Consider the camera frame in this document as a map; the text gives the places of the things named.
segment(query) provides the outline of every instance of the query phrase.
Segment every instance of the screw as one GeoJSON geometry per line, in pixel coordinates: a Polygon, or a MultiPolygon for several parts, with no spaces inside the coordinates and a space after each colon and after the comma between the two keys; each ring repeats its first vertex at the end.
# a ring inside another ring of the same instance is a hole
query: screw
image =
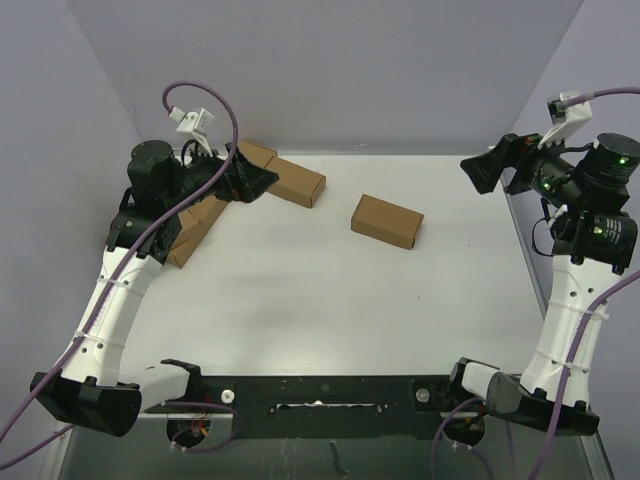
{"type": "Polygon", "coordinates": [[[419,388],[416,392],[416,398],[420,403],[427,403],[429,401],[429,390],[426,388],[419,388]]]}
{"type": "Polygon", "coordinates": [[[233,393],[233,390],[225,390],[222,392],[222,395],[220,396],[220,398],[222,399],[222,403],[232,403],[233,400],[236,398],[236,394],[233,393]]]}

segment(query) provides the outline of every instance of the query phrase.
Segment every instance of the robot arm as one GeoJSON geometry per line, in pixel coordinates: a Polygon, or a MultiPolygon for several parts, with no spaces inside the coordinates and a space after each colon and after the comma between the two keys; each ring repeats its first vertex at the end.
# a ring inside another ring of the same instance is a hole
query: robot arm
{"type": "MultiPolygon", "coordinates": [[[[83,337],[81,348],[36,397],[56,419],[122,436],[133,426],[140,411],[184,397],[194,389],[199,368],[174,360],[150,366],[133,377],[120,374],[122,353],[138,308],[180,232],[178,216],[170,217],[151,234],[117,280],[111,278],[142,232],[203,187],[222,164],[215,155],[196,152],[185,166],[174,157],[172,147],[160,140],[143,142],[133,149],[127,169],[131,188],[125,192],[111,223],[96,288],[74,337],[83,337]],[[113,283],[111,292],[85,333],[84,327],[99,302],[105,282],[113,283]]],[[[250,203],[277,180],[277,174],[253,165],[236,152],[220,180],[193,203],[210,195],[223,201],[250,203]]],[[[44,376],[44,373],[35,375],[32,389],[44,376]]]]}
{"type": "Polygon", "coordinates": [[[599,418],[589,409],[589,370],[606,304],[593,312],[570,364],[567,356],[589,305],[617,284],[630,264],[637,225],[620,209],[629,198],[629,177],[640,163],[640,144],[623,135],[601,134],[572,166],[560,156],[583,149],[566,149],[564,139],[591,113],[588,105],[577,105],[577,113],[576,107],[554,110],[554,101],[572,96],[562,95],[549,104],[556,125],[544,137],[505,135],[490,152],[461,163],[481,194],[493,191],[502,171],[512,167],[515,174],[505,193],[534,190],[542,196],[554,239],[553,288],[538,345],[520,377],[462,358],[451,385],[480,397],[489,415],[543,431],[554,403],[561,402],[558,434],[591,435],[599,418]],[[573,125],[565,126],[560,116],[573,125]],[[558,209],[553,217],[549,204],[558,209]],[[565,366],[571,374],[559,398],[565,366]]]}

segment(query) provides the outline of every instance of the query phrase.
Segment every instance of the gray wall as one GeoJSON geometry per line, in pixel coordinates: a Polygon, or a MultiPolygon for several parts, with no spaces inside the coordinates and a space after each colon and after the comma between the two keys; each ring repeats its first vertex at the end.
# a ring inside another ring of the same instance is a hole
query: gray wall
{"type": "MultiPolygon", "coordinates": [[[[640,84],[638,46],[640,2],[637,0],[586,0],[565,38],[542,75],[514,126],[520,134],[544,132],[550,126],[547,97],[561,91],[591,91],[611,86],[640,84]]],[[[587,143],[601,132],[618,132],[640,140],[640,98],[633,96],[597,99],[591,103],[594,120],[571,143],[587,143]]],[[[640,172],[629,185],[633,198],[625,210],[640,221],[640,172]]],[[[534,194],[514,197],[518,219],[528,232],[542,216],[534,194]]],[[[540,232],[541,248],[550,241],[540,232]]],[[[632,270],[640,268],[636,248],[632,270]]],[[[536,274],[548,298],[551,265],[533,254],[536,274]]],[[[601,330],[596,348],[591,393],[593,408],[601,418],[601,433],[616,478],[638,478],[640,471],[640,322],[638,289],[632,285],[611,301],[611,319],[601,330]]]]}
{"type": "MultiPolygon", "coordinates": [[[[0,44],[4,424],[82,315],[137,135],[63,0],[3,2],[0,44]]],[[[51,426],[44,409],[32,406],[0,446],[0,463],[51,426]]],[[[36,478],[41,460],[0,478],[36,478]]]]}
{"type": "Polygon", "coordinates": [[[193,78],[279,148],[459,153],[513,125],[582,0],[67,3],[144,138],[171,126],[164,86],[193,78]]]}

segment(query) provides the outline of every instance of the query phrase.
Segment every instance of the tabletop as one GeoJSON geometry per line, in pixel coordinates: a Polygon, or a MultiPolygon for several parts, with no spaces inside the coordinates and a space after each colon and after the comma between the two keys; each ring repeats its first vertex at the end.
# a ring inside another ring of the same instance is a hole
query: tabletop
{"type": "Polygon", "coordinates": [[[231,204],[150,286],[123,373],[165,358],[206,375],[526,368],[541,313],[499,188],[478,195],[455,156],[282,156],[326,175],[316,205],[231,204]],[[425,215],[413,250],[350,230],[363,193],[425,215]]]}

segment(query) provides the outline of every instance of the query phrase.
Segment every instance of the brown cardboard box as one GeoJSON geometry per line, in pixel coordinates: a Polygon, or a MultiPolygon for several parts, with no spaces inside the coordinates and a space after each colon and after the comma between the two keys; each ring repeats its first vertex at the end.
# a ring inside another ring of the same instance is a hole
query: brown cardboard box
{"type": "Polygon", "coordinates": [[[269,193],[307,208],[313,207],[327,182],[324,175],[280,157],[273,157],[266,168],[280,175],[269,193]]]}
{"type": "Polygon", "coordinates": [[[411,250],[423,219],[421,213],[362,195],[351,217],[351,230],[411,250]]]}
{"type": "Polygon", "coordinates": [[[191,212],[190,209],[184,210],[178,214],[180,218],[180,225],[182,225],[182,229],[176,238],[176,241],[173,242],[173,247],[177,247],[178,245],[182,245],[187,240],[190,240],[195,235],[196,231],[200,226],[200,222],[195,217],[195,215],[191,212]]]}
{"type": "Polygon", "coordinates": [[[238,142],[238,150],[247,157],[247,160],[262,168],[265,168],[271,159],[278,154],[275,150],[247,140],[238,142]]]}
{"type": "Polygon", "coordinates": [[[182,212],[180,214],[181,222],[183,215],[187,213],[191,219],[194,219],[196,222],[188,229],[188,238],[179,243],[178,239],[180,236],[178,236],[178,239],[176,239],[171,247],[167,261],[176,267],[184,267],[189,258],[191,258],[191,255],[193,255],[193,252],[198,248],[198,245],[200,245],[207,235],[207,232],[209,232],[213,224],[216,223],[216,220],[218,220],[224,209],[227,208],[227,205],[229,205],[227,202],[223,202],[212,196],[182,212]]]}

